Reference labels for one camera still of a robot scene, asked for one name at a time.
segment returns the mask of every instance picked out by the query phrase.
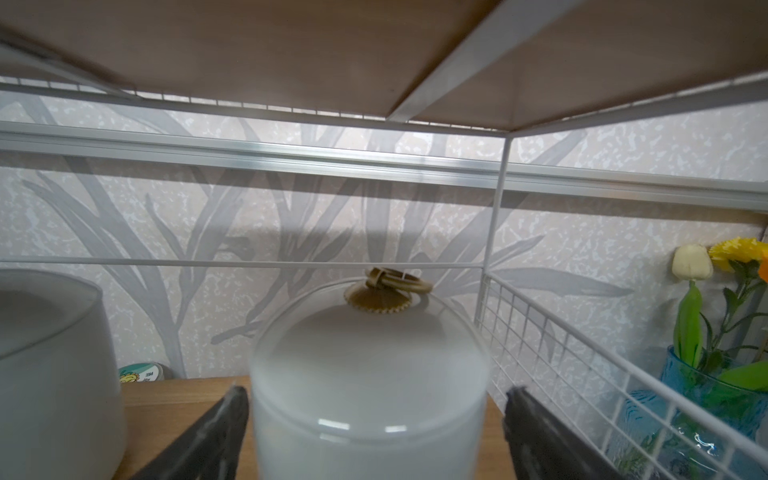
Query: artificial flower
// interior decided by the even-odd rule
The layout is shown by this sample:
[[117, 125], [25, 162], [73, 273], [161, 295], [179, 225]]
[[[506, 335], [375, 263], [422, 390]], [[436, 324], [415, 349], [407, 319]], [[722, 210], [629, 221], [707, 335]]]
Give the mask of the artificial flower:
[[677, 321], [674, 324], [674, 354], [688, 365], [698, 368], [704, 354], [704, 338], [701, 332], [701, 292], [696, 282], [688, 283], [685, 294], [677, 308]]
[[695, 243], [681, 245], [672, 259], [672, 273], [680, 280], [706, 280], [712, 276], [707, 249]]
[[758, 242], [755, 238], [736, 237], [710, 248], [710, 258], [720, 269], [733, 272], [728, 260], [749, 263], [762, 260], [765, 252], [768, 252], [768, 243]]
[[760, 264], [760, 269], [757, 271], [757, 274], [760, 275], [760, 278], [762, 278], [765, 283], [768, 283], [768, 250], [763, 251], [763, 262]]

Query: white metal rod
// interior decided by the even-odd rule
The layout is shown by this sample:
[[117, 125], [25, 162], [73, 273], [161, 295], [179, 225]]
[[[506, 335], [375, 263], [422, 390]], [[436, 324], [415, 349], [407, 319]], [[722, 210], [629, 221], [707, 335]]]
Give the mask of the white metal rod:
[[[544, 386], [542, 386], [542, 385], [541, 385], [541, 383], [539, 383], [539, 382], [536, 380], [536, 378], [535, 378], [535, 375], [534, 375], [534, 374], [532, 374], [531, 372], [529, 372], [529, 371], [528, 371], [528, 369], [526, 369], [526, 368], [525, 368], [525, 367], [522, 365], [522, 363], [519, 361], [519, 358], [520, 358], [520, 354], [521, 354], [521, 351], [522, 351], [522, 347], [523, 347], [523, 345], [526, 345], [526, 346], [528, 346], [528, 347], [530, 348], [530, 350], [531, 350], [531, 351], [532, 351], [532, 352], [533, 352], [533, 353], [536, 355], [536, 363], [537, 363], [537, 364], [538, 364], [538, 361], [539, 361], [539, 360], [541, 360], [541, 361], [542, 361], [542, 362], [543, 362], [543, 363], [544, 363], [544, 364], [545, 364], [545, 365], [546, 365], [546, 366], [547, 366], [547, 367], [548, 367], [548, 368], [549, 368], [549, 369], [550, 369], [552, 372], [554, 372], [554, 374], [557, 376], [557, 378], [558, 378], [558, 379], [560, 379], [560, 380], [561, 380], [561, 381], [562, 381], [564, 384], [566, 384], [566, 385], [570, 385], [570, 386], [573, 388], [573, 390], [574, 390], [574, 393], [576, 394], [576, 396], [578, 396], [578, 397], [579, 397], [579, 398], [580, 398], [580, 399], [581, 399], [581, 400], [582, 400], [582, 401], [583, 401], [585, 404], [589, 405], [589, 406], [590, 406], [590, 407], [591, 407], [591, 408], [594, 410], [594, 412], [598, 414], [598, 416], [599, 416], [599, 417], [601, 417], [603, 420], [605, 420], [605, 422], [607, 422], [609, 425], [611, 425], [611, 427], [612, 427], [613, 431], [615, 431], [615, 432], [618, 432], [618, 433], [619, 433], [619, 434], [620, 434], [620, 435], [621, 435], [621, 436], [622, 436], [622, 437], [623, 437], [625, 440], [627, 440], [627, 441], [628, 441], [628, 442], [629, 442], [629, 443], [630, 443], [630, 444], [631, 444], [631, 445], [632, 445], [632, 446], [633, 446], [633, 447], [634, 447], [634, 448], [635, 448], [635, 449], [636, 449], [636, 450], [637, 450], [639, 453], [643, 454], [643, 456], [645, 456], [647, 459], [649, 459], [651, 462], [653, 462], [653, 463], [654, 463], [654, 465], [656, 465], [656, 466], [657, 466], [657, 467], [658, 467], [658, 468], [659, 468], [659, 469], [660, 469], [662, 472], [665, 472], [665, 473], [667, 474], [667, 476], [669, 476], [670, 478], [672, 478], [670, 475], [668, 475], [668, 471], [667, 471], [667, 470], [666, 470], [664, 467], [662, 467], [660, 464], [658, 464], [658, 463], [657, 463], [656, 457], [655, 457], [654, 455], [649, 455], [649, 454], [648, 454], [648, 453], [645, 451], [645, 449], [643, 449], [643, 448], [642, 448], [640, 445], [638, 445], [638, 444], [637, 444], [637, 443], [636, 443], [636, 442], [635, 442], [635, 441], [634, 441], [634, 440], [633, 440], [633, 439], [632, 439], [632, 438], [631, 438], [631, 437], [630, 437], [630, 436], [629, 436], [629, 435], [628, 435], [626, 432], [624, 432], [623, 430], [619, 429], [619, 428], [616, 426], [616, 424], [615, 424], [615, 421], [611, 421], [611, 419], [609, 419], [609, 418], [608, 418], [608, 417], [607, 417], [607, 416], [604, 414], [604, 412], [603, 412], [603, 410], [602, 410], [601, 408], [597, 407], [597, 406], [596, 406], [594, 403], [592, 403], [592, 402], [591, 402], [589, 399], [587, 399], [587, 397], [585, 397], [585, 396], [584, 396], [584, 393], [580, 392], [578, 388], [576, 388], [576, 387], [575, 387], [575, 386], [574, 386], [572, 383], [570, 383], [570, 382], [569, 382], [569, 381], [568, 381], [568, 380], [567, 380], [567, 379], [566, 379], [566, 378], [563, 376], [563, 373], [562, 373], [562, 363], [561, 363], [561, 364], [560, 364], [560, 366], [559, 366], [559, 367], [556, 369], [556, 368], [555, 368], [555, 367], [554, 367], [554, 366], [553, 366], [553, 365], [552, 365], [552, 364], [551, 364], [549, 361], [547, 361], [547, 360], [546, 360], [544, 357], [542, 357], [542, 356], [541, 356], [541, 353], [540, 353], [540, 352], [537, 352], [537, 351], [535, 351], [535, 350], [532, 348], [532, 346], [531, 346], [531, 344], [530, 344], [529, 342], [526, 342], [526, 341], [524, 340], [524, 338], [525, 338], [525, 331], [526, 331], [526, 328], [528, 327], [528, 324], [529, 324], [529, 323], [530, 323], [530, 324], [533, 324], [533, 325], [535, 326], [536, 330], [540, 330], [540, 328], [541, 328], [541, 327], [539, 327], [538, 325], [536, 325], [536, 323], [534, 323], [534, 322], [532, 322], [532, 321], [530, 320], [530, 316], [528, 315], [528, 312], [529, 312], [529, 310], [530, 310], [530, 307], [531, 307], [531, 305], [530, 305], [530, 304], [527, 304], [527, 305], [528, 305], [528, 308], [526, 309], [526, 314], [525, 314], [525, 325], [524, 325], [524, 327], [523, 327], [523, 333], [520, 335], [520, 334], [518, 334], [517, 332], [515, 332], [514, 330], [512, 330], [512, 333], [514, 333], [514, 334], [515, 334], [515, 336], [516, 336], [516, 337], [517, 337], [517, 338], [520, 340], [520, 347], [519, 347], [519, 349], [518, 349], [518, 353], [517, 353], [517, 355], [513, 355], [513, 354], [512, 354], [511, 352], [509, 352], [509, 350], [507, 350], [507, 349], [506, 349], [504, 346], [502, 346], [503, 350], [504, 350], [506, 353], [508, 353], [509, 355], [511, 355], [511, 357], [512, 357], [512, 358], [515, 360], [515, 362], [518, 364], [518, 366], [519, 366], [519, 367], [521, 367], [521, 368], [523, 369], [523, 372], [525, 372], [525, 374], [526, 374], [526, 375], [528, 375], [528, 377], [529, 377], [529, 378], [530, 378], [530, 379], [531, 379], [533, 382], [535, 382], [535, 383], [536, 383], [536, 384], [537, 384], [537, 385], [538, 385], [538, 386], [541, 388], [541, 391], [542, 391], [542, 392], [543, 392], [543, 393], [544, 393], [544, 394], [545, 394], [545, 395], [546, 395], [546, 396], [549, 398], [549, 400], [550, 400], [550, 401], [553, 403], [553, 405], [557, 406], [557, 407], [558, 407], [558, 408], [561, 410], [561, 412], [563, 412], [563, 410], [562, 410], [562, 408], [559, 406], [559, 404], [557, 404], [556, 402], [554, 402], [554, 401], [553, 401], [554, 399], [553, 399], [551, 396], [549, 396], [549, 394], [547, 394], [547, 392], [546, 392], [546, 389], [544, 388]], [[491, 313], [493, 313], [493, 312], [492, 312], [492, 310], [491, 310], [490, 308], [488, 308], [487, 306], [486, 306], [486, 309], [487, 309], [488, 311], [490, 311]], [[568, 342], [568, 338], [570, 338], [570, 337], [569, 337], [568, 335], [566, 335], [566, 343]], [[580, 357], [580, 356], [579, 356], [579, 355], [578, 355], [576, 352], [574, 352], [573, 350], [569, 349], [569, 348], [568, 348], [568, 347], [567, 347], [567, 346], [566, 346], [564, 343], [560, 343], [560, 344], [563, 346], [563, 348], [564, 348], [564, 351], [565, 351], [565, 352], [569, 352], [571, 355], [573, 355], [573, 356], [574, 356], [574, 358], [575, 358], [575, 359], [578, 359], [578, 360], [580, 360], [580, 361], [582, 362], [582, 364], [584, 364], [584, 365], [586, 365], [586, 366], [588, 367], [588, 371], [587, 371], [587, 374], [588, 374], [589, 372], [592, 372], [592, 373], [593, 373], [593, 374], [595, 374], [595, 375], [596, 375], [598, 378], [600, 378], [600, 379], [602, 379], [603, 381], [605, 381], [605, 382], [606, 382], [608, 385], [611, 385], [611, 386], [613, 386], [615, 389], [617, 389], [617, 390], [618, 390], [618, 392], [620, 393], [620, 395], [619, 395], [619, 396], [620, 396], [620, 397], [622, 397], [622, 396], [623, 396], [623, 399], [619, 399], [619, 401], [620, 401], [621, 403], [624, 403], [624, 402], [626, 402], [626, 400], [630, 400], [630, 401], [632, 401], [632, 402], [633, 402], [633, 404], [635, 404], [635, 405], [636, 405], [636, 407], [638, 407], [638, 408], [639, 408], [639, 410], [641, 410], [642, 412], [644, 412], [644, 414], [645, 414], [645, 415], [648, 415], [648, 417], [649, 417], [650, 419], [653, 419], [653, 420], [655, 420], [655, 421], [659, 422], [661, 425], [665, 425], [666, 427], [670, 428], [670, 420], [669, 420], [669, 419], [667, 419], [667, 420], [664, 420], [664, 419], [662, 419], [662, 418], [658, 417], [658, 416], [657, 416], [657, 415], [656, 415], [656, 414], [655, 414], [653, 411], [651, 411], [651, 410], [650, 410], [648, 407], [646, 407], [646, 406], [645, 406], [645, 405], [643, 405], [641, 402], [638, 402], [636, 399], [634, 399], [633, 397], [631, 397], [631, 396], [630, 396], [630, 395], [629, 395], [629, 394], [626, 392], [626, 388], [623, 388], [623, 389], [622, 389], [622, 388], [620, 388], [620, 387], [616, 386], [615, 384], [613, 384], [613, 382], [612, 382], [611, 380], [609, 380], [608, 378], [606, 378], [606, 376], [604, 376], [602, 373], [600, 373], [599, 371], [597, 371], [597, 370], [595, 370], [595, 369], [593, 369], [593, 368], [592, 368], [592, 364], [593, 364], [593, 361], [594, 361], [594, 358], [595, 358], [595, 355], [596, 355], [596, 352], [595, 352], [595, 350], [594, 350], [594, 349], [590, 349], [590, 352], [591, 352], [591, 355], [590, 355], [590, 359], [589, 359], [589, 360], [584, 360], [584, 359], [582, 359], [582, 358], [581, 358], [581, 357]], [[504, 373], [504, 374], [507, 376], [507, 378], [509, 378], [509, 379], [511, 380], [511, 377], [510, 377], [509, 375], [507, 375], [507, 372], [503, 372], [503, 373]], [[577, 425], [577, 424], [578, 424], [578, 412], [577, 412], [577, 415], [575, 415], [575, 418], [574, 418], [574, 419], [571, 419], [571, 418], [570, 418], [570, 416], [569, 416], [569, 414], [567, 414], [566, 412], [563, 412], [563, 413], [564, 413], [564, 415], [565, 415], [565, 418], [567, 418], [567, 419], [568, 419], [568, 420], [571, 422], [571, 424], [572, 424], [572, 425]], [[685, 436], [682, 436], [682, 434], [680, 434], [680, 433], [677, 433], [677, 434], [676, 434], [676, 437], [677, 437], [679, 440], [681, 440], [681, 441], [682, 441], [682, 442], [683, 442], [685, 445], [688, 445], [688, 446], [689, 446], [689, 447], [691, 447], [692, 449], [697, 449], [697, 448], [699, 447], [699, 445], [697, 445], [697, 444], [696, 444], [696, 443], [695, 443], [693, 440], [690, 440], [689, 438], [687, 438], [687, 437], [685, 437]], [[594, 444], [594, 443], [593, 443], [591, 440], [590, 440], [590, 443], [591, 443], [591, 444], [592, 444], [592, 445], [595, 447], [595, 449], [596, 449], [596, 450], [598, 450], [599, 452], [603, 452], [603, 451], [602, 451], [602, 450], [600, 450], [600, 449], [597, 447], [597, 445], [596, 445], [596, 444]], [[714, 460], [714, 459], [713, 459], [713, 464], [714, 464], [714, 465], [718, 465], [718, 466], [721, 466], [722, 468], [727, 468], [727, 466], [726, 466], [726, 465], [721, 465], [721, 464], [718, 464], [718, 463], [717, 463], [717, 460]]]
[[408, 121], [583, 0], [504, 0], [387, 117]]
[[502, 207], [502, 198], [504, 197], [504, 186], [507, 177], [507, 166], [509, 165], [509, 152], [512, 147], [512, 137], [504, 139], [504, 148], [502, 149], [502, 162], [498, 168], [498, 179], [496, 180], [496, 191], [493, 193], [493, 208], [491, 210], [491, 221], [488, 225], [488, 239], [485, 241], [485, 255], [482, 261], [482, 277], [480, 279], [480, 289], [478, 291], [478, 300], [475, 304], [475, 325], [482, 322], [483, 305], [488, 295], [488, 280], [485, 274], [491, 266], [491, 256], [493, 255], [493, 243], [496, 237], [496, 223], [498, 222], [498, 211]]
[[[0, 122], [0, 150], [494, 188], [499, 162]], [[764, 182], [510, 163], [506, 190], [768, 211]]]
[[499, 285], [503, 286], [505, 289], [515, 294], [521, 300], [528, 303], [530, 306], [533, 306], [536, 310], [541, 312], [541, 314], [543, 314], [544, 316], [548, 316], [553, 323], [557, 324], [566, 333], [569, 333], [575, 339], [579, 340], [580, 342], [588, 346], [590, 349], [600, 354], [606, 360], [612, 362], [619, 368], [623, 369], [625, 372], [628, 372], [634, 378], [640, 380], [646, 386], [652, 388], [654, 393], [666, 399], [668, 402], [671, 402], [677, 405], [680, 410], [685, 411], [686, 414], [688, 414], [696, 422], [699, 422], [704, 428], [709, 429], [712, 432], [715, 432], [716, 434], [725, 437], [727, 440], [733, 443], [733, 447], [740, 449], [742, 452], [747, 454], [753, 460], [760, 463], [762, 466], [768, 467], [768, 452], [764, 450], [762, 447], [760, 447], [759, 445], [757, 445], [755, 442], [748, 439], [744, 435], [740, 434], [736, 430], [732, 429], [731, 427], [728, 426], [728, 424], [726, 424], [722, 420], [712, 416], [706, 410], [702, 409], [697, 404], [691, 402], [689, 399], [685, 398], [680, 393], [677, 393], [674, 390], [672, 390], [670, 387], [664, 385], [658, 379], [654, 378], [653, 376], [645, 372], [645, 370], [641, 369], [640, 367], [634, 365], [629, 360], [626, 360], [625, 358], [617, 355], [616, 353], [613, 353], [612, 351], [605, 349], [603, 346], [596, 343], [594, 340], [592, 340], [588, 336], [584, 335], [580, 330], [576, 329], [570, 323], [564, 321], [559, 316], [550, 312], [549, 310], [541, 306], [539, 303], [529, 298], [528, 296], [520, 293], [519, 290], [515, 289], [511, 284], [509, 284], [506, 280], [502, 279], [500, 276], [496, 275], [493, 272], [487, 272], [486, 275], [489, 276], [491, 279], [493, 279]]
[[623, 108], [598, 111], [566, 120], [521, 128], [514, 133], [516, 137], [530, 137], [532, 135], [600, 127], [601, 125], [683, 114], [692, 111], [708, 110], [710, 108], [730, 107], [765, 100], [768, 100], [768, 80], [750, 81], [722, 88], [713, 88], [699, 93], [681, 94], [663, 100], [648, 101], [642, 104], [628, 105]]
[[[98, 257], [37, 257], [18, 256], [0, 257], [0, 263], [55, 263], [76, 265], [132, 265], [132, 266], [205, 266], [226, 268], [341, 268], [359, 269], [367, 268], [374, 263], [370, 262], [267, 262], [267, 261], [222, 261], [222, 260], [163, 260], [141, 258], [98, 258]], [[450, 269], [450, 268], [482, 268], [479, 262], [461, 263], [408, 263], [408, 262], [381, 262], [377, 266], [387, 266], [401, 269]]]
[[[736, 453], [736, 449], [733, 447], [733, 445], [728, 444], [725, 450], [725, 455], [723, 455], [723, 460], [721, 461], [723, 465], [726, 467], [729, 467], [730, 470], [730, 463], [733, 460], [733, 454]], [[722, 469], [717, 470], [717, 474], [715, 474], [715, 477], [712, 480], [723, 480], [725, 478], [725, 471]], [[728, 475], [728, 478], [735, 478], [732, 475]]]
[[[528, 317], [526, 317], [526, 320], [525, 320], [525, 325], [528, 325]], [[528, 346], [530, 346], [530, 345], [529, 345], [527, 342], [525, 342], [525, 341], [522, 339], [522, 337], [523, 337], [523, 336], [525, 336], [525, 330], [524, 330], [524, 333], [523, 333], [523, 335], [522, 335], [522, 336], [519, 336], [517, 333], [515, 333], [515, 336], [517, 336], [517, 337], [520, 339], [520, 350], [522, 350], [522, 346], [523, 346], [524, 344], [525, 344], [525, 345], [528, 345]], [[545, 364], [546, 364], [546, 365], [547, 365], [547, 366], [550, 368], [550, 370], [554, 372], [554, 374], [556, 375], [556, 377], [557, 377], [558, 379], [560, 379], [560, 380], [561, 380], [563, 383], [565, 383], [565, 384], [567, 384], [567, 385], [570, 385], [570, 383], [568, 383], [568, 381], [566, 381], [566, 379], [563, 377], [563, 375], [562, 375], [562, 374], [561, 374], [559, 371], [555, 370], [555, 369], [554, 369], [554, 367], [552, 366], [552, 364], [550, 364], [550, 363], [549, 363], [549, 362], [548, 362], [546, 359], [544, 359], [544, 358], [541, 356], [541, 354], [540, 354], [539, 352], [534, 352], [534, 354], [536, 355], [536, 359], [537, 359], [537, 362], [538, 362], [538, 360], [541, 360], [542, 362], [544, 362], [544, 363], [545, 363]], [[558, 403], [557, 403], [557, 402], [554, 400], [554, 398], [552, 398], [552, 396], [551, 396], [549, 393], [547, 393], [547, 389], [546, 389], [546, 388], [545, 388], [545, 387], [544, 387], [544, 386], [543, 386], [543, 385], [542, 385], [542, 384], [541, 384], [541, 383], [540, 383], [540, 382], [539, 382], [539, 381], [536, 379], [536, 375], [535, 375], [534, 373], [531, 373], [531, 372], [529, 372], [529, 371], [528, 371], [528, 369], [527, 369], [527, 368], [525, 368], [525, 366], [524, 366], [524, 365], [523, 365], [523, 364], [520, 362], [520, 355], [519, 355], [519, 351], [518, 351], [518, 355], [517, 355], [517, 356], [512, 356], [512, 355], [511, 355], [511, 357], [512, 357], [512, 359], [515, 361], [515, 363], [517, 364], [517, 366], [518, 366], [519, 368], [521, 368], [521, 369], [522, 369], [523, 373], [525, 373], [525, 375], [527, 375], [527, 376], [528, 376], [528, 378], [530, 378], [530, 379], [531, 379], [531, 381], [532, 381], [533, 383], [535, 383], [535, 384], [536, 384], [536, 386], [538, 386], [538, 388], [541, 390], [541, 392], [542, 392], [542, 393], [544, 393], [544, 395], [547, 397], [547, 399], [549, 400], [549, 402], [550, 402], [550, 403], [551, 403], [553, 406], [557, 407], [557, 408], [558, 408], [558, 410], [560, 410], [560, 412], [561, 412], [561, 413], [563, 414], [563, 416], [564, 416], [564, 417], [565, 417], [565, 418], [566, 418], [566, 419], [567, 419], [567, 420], [570, 422], [570, 424], [571, 424], [571, 425], [574, 427], [574, 429], [576, 429], [576, 430], [577, 430], [579, 433], [581, 433], [581, 435], [584, 437], [584, 439], [585, 439], [587, 442], [589, 442], [589, 444], [590, 444], [590, 445], [592, 445], [592, 447], [593, 447], [593, 448], [594, 448], [594, 449], [595, 449], [595, 450], [596, 450], [596, 451], [597, 451], [597, 452], [598, 452], [598, 453], [599, 453], [599, 454], [600, 454], [600, 455], [601, 455], [603, 458], [605, 458], [605, 459], [606, 459], [606, 460], [607, 460], [609, 463], [611, 463], [611, 460], [610, 460], [610, 459], [609, 459], [609, 458], [606, 456], [606, 454], [605, 454], [604, 450], [602, 450], [602, 449], [599, 449], [599, 448], [598, 448], [598, 446], [597, 446], [597, 445], [596, 445], [596, 444], [595, 444], [595, 443], [592, 441], [592, 439], [590, 438], [590, 436], [589, 436], [589, 435], [587, 435], [586, 433], [584, 433], [584, 431], [583, 431], [583, 430], [582, 430], [582, 429], [581, 429], [581, 428], [578, 426], [578, 412], [576, 413], [576, 415], [574, 415], [574, 417], [575, 417], [575, 418], [574, 418], [574, 419], [572, 419], [572, 418], [571, 418], [571, 416], [570, 416], [570, 415], [569, 415], [569, 414], [568, 414], [566, 411], [564, 411], [564, 410], [563, 410], [563, 408], [560, 406], [560, 404], [558, 404]], [[496, 365], [498, 365], [498, 366], [499, 366], [499, 368], [501, 369], [502, 373], [504, 373], [504, 375], [505, 375], [505, 376], [506, 376], [506, 377], [507, 377], [507, 378], [508, 378], [508, 379], [509, 379], [509, 380], [512, 382], [512, 384], [513, 384], [513, 385], [514, 385], [515, 383], [517, 383], [517, 382], [515, 382], [514, 380], [512, 380], [512, 378], [511, 378], [509, 375], [507, 375], [507, 372], [504, 370], [504, 368], [502, 367], [501, 363], [499, 363], [499, 361], [498, 361], [498, 360], [496, 360], [496, 359], [493, 359], [493, 361], [496, 363]], [[597, 406], [595, 406], [595, 405], [594, 405], [592, 402], [590, 402], [590, 401], [589, 401], [589, 400], [588, 400], [588, 399], [587, 399], [587, 398], [584, 396], [584, 394], [583, 394], [583, 393], [579, 392], [579, 391], [578, 391], [576, 388], [573, 388], [573, 390], [574, 390], [574, 393], [576, 394], [576, 396], [577, 396], [577, 397], [578, 397], [578, 398], [579, 398], [579, 399], [580, 399], [582, 402], [584, 402], [585, 404], [589, 405], [589, 406], [590, 406], [590, 407], [591, 407], [591, 408], [592, 408], [592, 409], [593, 409], [593, 410], [594, 410], [594, 411], [595, 411], [595, 412], [598, 414], [598, 416], [600, 416], [601, 418], [603, 418], [603, 419], [604, 419], [606, 422], [609, 422], [609, 425], [611, 425], [611, 427], [613, 427], [613, 429], [612, 429], [611, 431], [616, 431], [616, 432], [618, 432], [618, 433], [619, 433], [619, 435], [620, 435], [621, 437], [624, 437], [624, 439], [625, 439], [627, 442], [629, 442], [629, 444], [630, 444], [630, 445], [631, 445], [631, 446], [632, 446], [632, 447], [633, 447], [633, 448], [634, 448], [636, 451], [638, 451], [639, 453], [641, 453], [641, 454], [642, 454], [642, 456], [644, 456], [644, 457], [646, 458], [646, 460], [648, 460], [648, 461], [649, 461], [649, 462], [650, 462], [652, 465], [655, 465], [657, 468], [659, 468], [659, 469], [660, 469], [660, 470], [661, 470], [661, 471], [662, 471], [662, 472], [663, 472], [665, 475], [669, 476], [669, 471], [668, 471], [668, 470], [667, 470], [665, 467], [663, 467], [663, 466], [662, 466], [662, 465], [661, 465], [661, 464], [658, 462], [657, 458], [655, 458], [655, 457], [653, 457], [652, 455], [648, 454], [648, 452], [646, 452], [646, 451], [645, 451], [645, 449], [643, 449], [643, 447], [641, 447], [640, 445], [638, 445], [638, 444], [637, 444], [637, 442], [635, 442], [635, 441], [634, 441], [634, 440], [633, 440], [633, 439], [632, 439], [632, 438], [631, 438], [631, 437], [630, 437], [630, 436], [629, 436], [629, 435], [628, 435], [626, 432], [624, 432], [623, 430], [619, 429], [619, 428], [618, 428], [618, 427], [615, 425], [615, 423], [610, 423], [610, 419], [609, 419], [608, 417], [606, 417], [606, 416], [605, 416], [605, 414], [604, 414], [604, 413], [603, 413], [603, 412], [602, 412], [602, 411], [601, 411], [601, 410], [600, 410], [600, 409], [599, 409]]]
[[69, 98], [71, 100], [95, 101], [102, 104], [129, 105], [131, 107], [154, 108], [158, 110], [186, 111], [196, 114], [223, 115], [226, 117], [256, 118], [259, 120], [287, 121], [301, 124], [332, 125], [337, 127], [373, 128], [377, 130], [417, 131], [428, 134], [468, 135], [473, 137], [504, 137], [507, 132], [459, 127], [429, 125], [420, 123], [396, 123], [371, 118], [351, 118], [325, 114], [307, 114], [295, 111], [268, 110], [266, 108], [231, 107], [218, 104], [202, 104], [186, 101], [159, 100], [154, 98], [118, 97], [90, 91], [65, 90], [63, 88], [35, 87], [0, 82], [0, 91], [14, 91], [22, 94], [44, 97]]
[[[632, 375], [630, 375], [629, 373], [627, 373], [624, 376], [624, 382], [621, 384], [621, 391], [623, 393], [626, 393], [627, 386], [629, 385], [629, 381], [631, 380], [631, 378], [632, 378]], [[616, 420], [619, 418], [619, 414], [621, 413], [621, 407], [624, 406], [624, 402], [625, 400], [621, 396], [618, 396], [616, 398], [616, 406], [614, 407], [614, 414], [611, 417], [611, 425], [616, 425]], [[608, 429], [605, 432], [605, 435], [603, 436], [603, 443], [602, 443], [602, 446], [600, 447], [601, 452], [606, 452], [606, 449], [608, 448], [608, 443], [611, 440], [611, 436], [613, 435], [613, 432], [614, 431], [611, 429]]]

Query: yellow flower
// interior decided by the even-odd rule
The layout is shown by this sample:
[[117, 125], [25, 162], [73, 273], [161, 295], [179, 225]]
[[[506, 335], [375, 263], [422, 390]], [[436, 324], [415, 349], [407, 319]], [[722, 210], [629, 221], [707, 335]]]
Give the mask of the yellow flower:
[[736, 237], [710, 248], [710, 258], [720, 269], [733, 272], [728, 260], [744, 263], [760, 261], [763, 259], [763, 252], [768, 252], [768, 243], [758, 242], [755, 238]]

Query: orange flower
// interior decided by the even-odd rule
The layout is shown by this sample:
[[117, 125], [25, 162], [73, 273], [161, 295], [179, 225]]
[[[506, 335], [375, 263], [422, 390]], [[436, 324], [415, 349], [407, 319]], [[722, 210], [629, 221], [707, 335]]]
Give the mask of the orange flower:
[[760, 270], [757, 271], [760, 278], [768, 283], [768, 250], [763, 251], [763, 262], [760, 264]]

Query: wire grid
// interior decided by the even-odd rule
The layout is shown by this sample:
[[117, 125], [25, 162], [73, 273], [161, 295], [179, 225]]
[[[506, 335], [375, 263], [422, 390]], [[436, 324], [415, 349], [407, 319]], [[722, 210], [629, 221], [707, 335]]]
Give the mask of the wire grid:
[[512, 386], [527, 386], [627, 478], [768, 478], [768, 452], [610, 358], [503, 280], [491, 274], [483, 281], [488, 294], [477, 327], [494, 360], [489, 392], [502, 410]]

